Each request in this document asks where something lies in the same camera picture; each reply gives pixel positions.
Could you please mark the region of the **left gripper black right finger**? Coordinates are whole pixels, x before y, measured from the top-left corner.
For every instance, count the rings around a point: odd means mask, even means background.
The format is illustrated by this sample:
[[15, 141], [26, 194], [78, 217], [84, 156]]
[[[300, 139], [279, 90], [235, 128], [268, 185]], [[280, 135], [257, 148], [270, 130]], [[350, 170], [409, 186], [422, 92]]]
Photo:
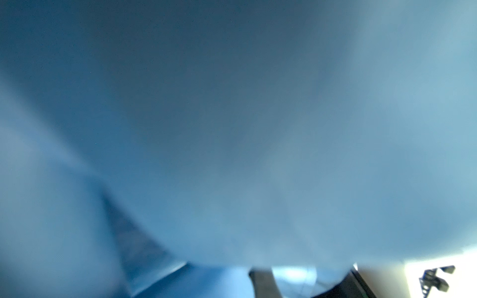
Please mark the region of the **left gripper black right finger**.
[[314, 298], [376, 298], [356, 266], [333, 281], [317, 279], [313, 289]]

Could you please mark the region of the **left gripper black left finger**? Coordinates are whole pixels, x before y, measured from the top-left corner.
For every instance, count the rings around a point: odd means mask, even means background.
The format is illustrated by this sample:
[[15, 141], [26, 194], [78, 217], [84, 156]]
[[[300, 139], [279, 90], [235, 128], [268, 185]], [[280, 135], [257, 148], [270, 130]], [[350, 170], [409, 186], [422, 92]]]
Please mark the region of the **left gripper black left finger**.
[[255, 298], [282, 298], [271, 269], [252, 268], [248, 272]]

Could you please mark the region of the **light blue jacket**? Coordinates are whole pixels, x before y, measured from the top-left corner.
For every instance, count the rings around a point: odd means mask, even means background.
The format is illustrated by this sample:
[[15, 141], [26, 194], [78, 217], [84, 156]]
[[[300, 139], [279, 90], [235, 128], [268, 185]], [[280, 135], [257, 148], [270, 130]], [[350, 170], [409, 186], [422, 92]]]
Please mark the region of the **light blue jacket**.
[[475, 1], [1, 2], [3, 296], [476, 244]]

